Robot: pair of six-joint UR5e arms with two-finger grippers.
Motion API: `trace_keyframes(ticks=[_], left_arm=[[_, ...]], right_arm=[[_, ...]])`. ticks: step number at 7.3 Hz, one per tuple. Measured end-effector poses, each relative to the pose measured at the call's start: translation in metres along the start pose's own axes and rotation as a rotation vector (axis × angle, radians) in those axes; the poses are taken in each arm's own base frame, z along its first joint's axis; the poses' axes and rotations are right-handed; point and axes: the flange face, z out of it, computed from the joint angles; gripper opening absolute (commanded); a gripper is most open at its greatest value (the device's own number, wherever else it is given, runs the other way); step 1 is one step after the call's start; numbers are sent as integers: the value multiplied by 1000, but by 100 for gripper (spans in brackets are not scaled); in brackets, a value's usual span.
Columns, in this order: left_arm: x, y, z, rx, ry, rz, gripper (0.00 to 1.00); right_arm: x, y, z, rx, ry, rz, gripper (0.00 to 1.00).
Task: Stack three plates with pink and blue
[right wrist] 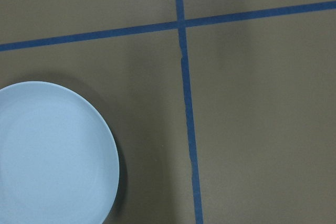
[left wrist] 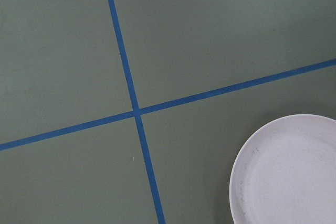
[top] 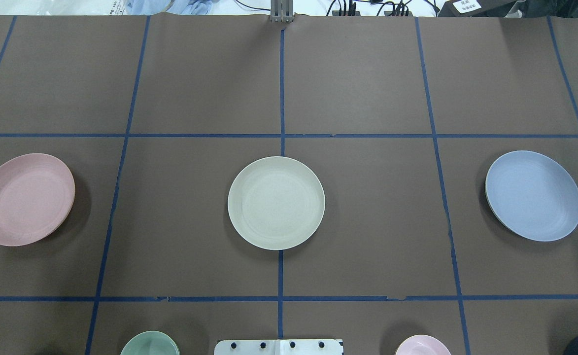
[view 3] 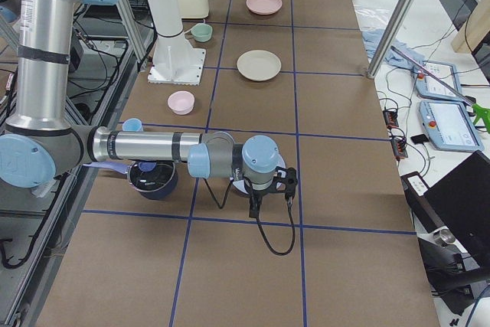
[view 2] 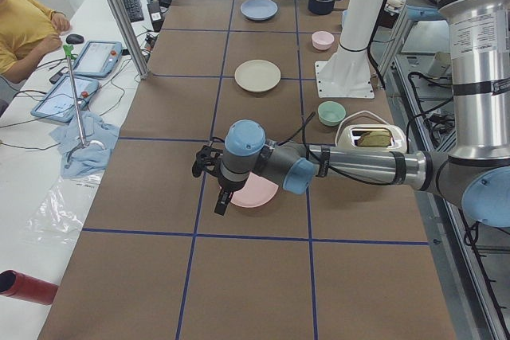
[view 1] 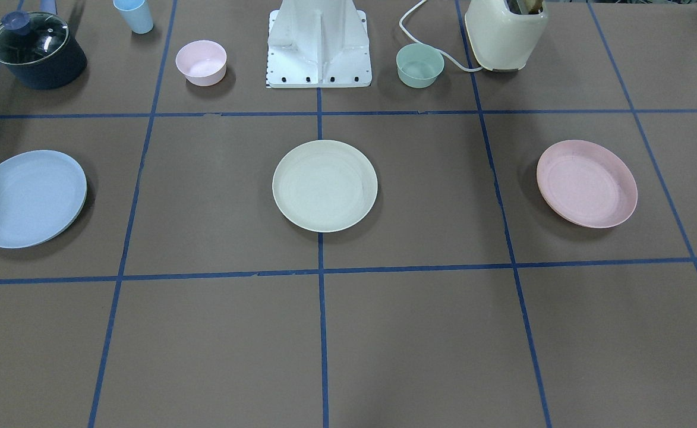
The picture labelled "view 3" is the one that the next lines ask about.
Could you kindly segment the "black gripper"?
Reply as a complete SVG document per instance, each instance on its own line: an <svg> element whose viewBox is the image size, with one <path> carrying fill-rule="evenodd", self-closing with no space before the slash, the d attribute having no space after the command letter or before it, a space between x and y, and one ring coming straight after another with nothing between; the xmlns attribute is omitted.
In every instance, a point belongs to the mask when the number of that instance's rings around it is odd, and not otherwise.
<svg viewBox="0 0 490 327"><path fill-rule="evenodd" d="M244 187L249 198L249 217L259 218L263 195L253 188L252 181L249 180L247 177L244 178Z"/></svg>

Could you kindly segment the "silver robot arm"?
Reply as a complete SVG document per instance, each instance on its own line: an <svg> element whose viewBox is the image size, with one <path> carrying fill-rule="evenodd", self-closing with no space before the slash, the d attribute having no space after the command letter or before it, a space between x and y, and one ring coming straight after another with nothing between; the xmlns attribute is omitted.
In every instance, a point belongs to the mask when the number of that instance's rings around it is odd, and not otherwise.
<svg viewBox="0 0 490 327"><path fill-rule="evenodd" d="M65 118L74 6L118 0L21 0L16 108L1 137L1 177L34 188L78 165L114 164L139 190L159 183L165 162L183 162L195 178L243 181L250 216L280 182L279 150L267 136L236 144L226 133L123 132L72 125Z"/></svg>

